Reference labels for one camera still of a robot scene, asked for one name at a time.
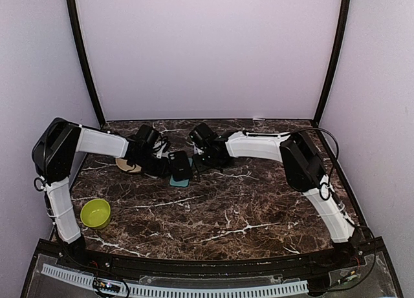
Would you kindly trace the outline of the teal phone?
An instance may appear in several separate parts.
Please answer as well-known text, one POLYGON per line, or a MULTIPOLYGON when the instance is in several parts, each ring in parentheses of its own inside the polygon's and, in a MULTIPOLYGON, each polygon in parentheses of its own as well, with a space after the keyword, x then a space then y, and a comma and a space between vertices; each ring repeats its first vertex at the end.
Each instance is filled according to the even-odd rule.
POLYGON ((188 187, 193 177, 193 160, 188 158, 185 162, 181 160, 173 164, 173 171, 169 179, 169 184, 173 187, 188 187))

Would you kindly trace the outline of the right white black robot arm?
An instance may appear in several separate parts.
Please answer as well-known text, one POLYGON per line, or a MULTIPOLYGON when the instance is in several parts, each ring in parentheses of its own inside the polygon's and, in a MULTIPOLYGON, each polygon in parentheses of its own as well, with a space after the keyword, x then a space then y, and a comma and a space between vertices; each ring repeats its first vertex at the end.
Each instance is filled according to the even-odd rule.
POLYGON ((275 160, 283 165, 288 185, 315 207, 326 225, 335 250, 330 262, 344 268, 355 257, 356 225, 331 183, 323 159, 308 135, 308 129, 290 133, 228 132, 218 135, 205 123, 190 133, 196 151, 193 161, 199 171, 224 168, 233 158, 275 160))

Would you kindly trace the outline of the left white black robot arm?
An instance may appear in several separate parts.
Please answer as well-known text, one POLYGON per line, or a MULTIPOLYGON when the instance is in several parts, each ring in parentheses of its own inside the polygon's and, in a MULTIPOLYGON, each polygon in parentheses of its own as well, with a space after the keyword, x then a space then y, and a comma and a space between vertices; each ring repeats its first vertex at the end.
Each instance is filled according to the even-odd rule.
POLYGON ((78 153, 91 153, 126 160, 142 172, 164 178, 170 174, 169 160, 159 142, 159 133, 143 125, 134 136, 104 132, 81 124, 55 118, 32 150, 32 160, 38 174, 35 188, 46 194, 49 217, 59 238, 73 244, 83 240, 72 205, 69 177, 78 153))

